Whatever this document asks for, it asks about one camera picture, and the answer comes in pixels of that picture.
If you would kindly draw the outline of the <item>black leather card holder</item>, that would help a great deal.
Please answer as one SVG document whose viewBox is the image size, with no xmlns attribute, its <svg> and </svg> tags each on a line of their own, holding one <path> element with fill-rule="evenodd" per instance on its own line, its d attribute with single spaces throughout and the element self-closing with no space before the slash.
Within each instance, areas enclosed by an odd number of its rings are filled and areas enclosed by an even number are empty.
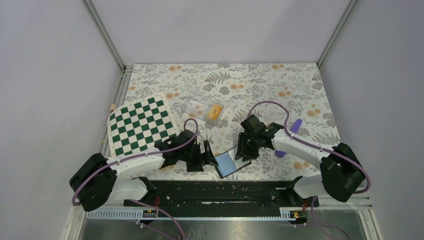
<svg viewBox="0 0 424 240">
<path fill-rule="evenodd" d="M 236 158 L 237 147 L 215 156 L 217 166 L 215 167 L 220 179 L 228 177 L 233 173 L 252 164 L 251 161 L 243 161 L 243 158 Z"/>
</svg>

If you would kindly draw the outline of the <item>green white checkered board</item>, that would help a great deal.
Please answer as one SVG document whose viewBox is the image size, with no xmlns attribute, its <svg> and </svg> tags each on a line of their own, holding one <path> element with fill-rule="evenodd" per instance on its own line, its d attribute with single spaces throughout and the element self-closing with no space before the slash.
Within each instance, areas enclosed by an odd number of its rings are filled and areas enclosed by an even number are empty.
<svg viewBox="0 0 424 240">
<path fill-rule="evenodd" d="M 110 155 L 126 156 L 176 137 L 181 130 L 162 92 L 126 103 L 107 119 Z"/>
</svg>

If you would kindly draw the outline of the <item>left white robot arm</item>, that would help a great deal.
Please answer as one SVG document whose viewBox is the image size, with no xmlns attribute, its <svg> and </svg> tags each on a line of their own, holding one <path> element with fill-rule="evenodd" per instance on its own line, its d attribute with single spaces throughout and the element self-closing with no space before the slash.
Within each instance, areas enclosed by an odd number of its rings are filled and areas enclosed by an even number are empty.
<svg viewBox="0 0 424 240">
<path fill-rule="evenodd" d="M 154 187 L 141 173 L 186 163 L 188 172 L 202 172 L 205 165 L 219 166 L 210 144 L 197 142 L 190 130 L 176 137 L 155 143 L 153 147 L 128 156 L 104 157 L 93 154 L 71 177 L 69 185 L 74 191 L 72 203 L 82 206 L 86 212 L 105 204 L 138 200 L 148 206 L 155 200 Z"/>
</svg>

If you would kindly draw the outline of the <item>clear plastic box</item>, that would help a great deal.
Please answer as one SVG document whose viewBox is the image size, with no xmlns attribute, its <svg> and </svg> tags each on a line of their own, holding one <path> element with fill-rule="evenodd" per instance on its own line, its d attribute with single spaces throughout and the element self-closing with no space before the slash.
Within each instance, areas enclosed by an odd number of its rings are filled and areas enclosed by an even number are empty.
<svg viewBox="0 0 424 240">
<path fill-rule="evenodd" d="M 217 120 L 213 120 L 207 117 L 208 111 L 213 104 L 223 106 L 218 102 L 212 101 L 209 98 L 190 91 L 187 95 L 187 99 L 182 104 L 182 111 L 190 118 L 195 118 L 212 126 L 216 126 L 224 113 L 224 106 L 219 118 Z"/>
</svg>

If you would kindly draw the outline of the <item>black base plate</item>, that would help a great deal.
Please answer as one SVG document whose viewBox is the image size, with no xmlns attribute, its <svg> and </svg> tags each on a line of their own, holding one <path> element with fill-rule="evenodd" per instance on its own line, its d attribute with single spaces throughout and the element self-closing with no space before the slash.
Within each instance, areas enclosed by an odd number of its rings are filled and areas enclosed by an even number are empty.
<svg viewBox="0 0 424 240">
<path fill-rule="evenodd" d="M 182 181 L 152 180 L 154 190 L 141 199 L 152 205 L 159 199 L 158 207 L 176 209 L 200 205 L 248 205 L 249 207 L 294 208 L 318 207 L 319 201 L 312 197 L 301 199 L 290 193 L 289 181 Z"/>
</svg>

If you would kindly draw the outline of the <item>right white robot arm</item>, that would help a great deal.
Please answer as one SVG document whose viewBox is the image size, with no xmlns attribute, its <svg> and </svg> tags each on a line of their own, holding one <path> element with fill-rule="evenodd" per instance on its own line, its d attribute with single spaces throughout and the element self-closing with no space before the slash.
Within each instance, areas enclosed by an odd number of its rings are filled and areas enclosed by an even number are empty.
<svg viewBox="0 0 424 240">
<path fill-rule="evenodd" d="M 319 175 L 299 176 L 287 187 L 287 201 L 301 205 L 307 198 L 329 195 L 345 203 L 356 193 L 367 176 L 352 149 L 339 143 L 325 147 L 309 143 L 283 125 L 265 125 L 255 115 L 241 123 L 236 148 L 230 154 L 233 161 L 249 162 L 259 157 L 261 148 L 291 154 L 320 170 Z"/>
</svg>

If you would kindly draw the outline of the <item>floral table mat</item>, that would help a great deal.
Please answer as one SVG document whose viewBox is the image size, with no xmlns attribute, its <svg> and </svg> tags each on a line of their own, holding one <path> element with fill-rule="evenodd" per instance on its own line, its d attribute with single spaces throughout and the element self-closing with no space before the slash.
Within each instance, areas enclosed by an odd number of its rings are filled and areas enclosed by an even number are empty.
<svg viewBox="0 0 424 240">
<path fill-rule="evenodd" d="M 214 155 L 235 147 L 241 122 L 252 111 L 265 124 L 290 127 L 302 120 L 298 134 L 308 141 L 335 146 L 339 130 L 315 63 L 136 64 L 124 89 L 128 104 L 163 93 L 179 129 L 195 125 L 183 105 L 194 95 L 223 105 L 216 124 L 199 121 L 199 140 Z"/>
</svg>

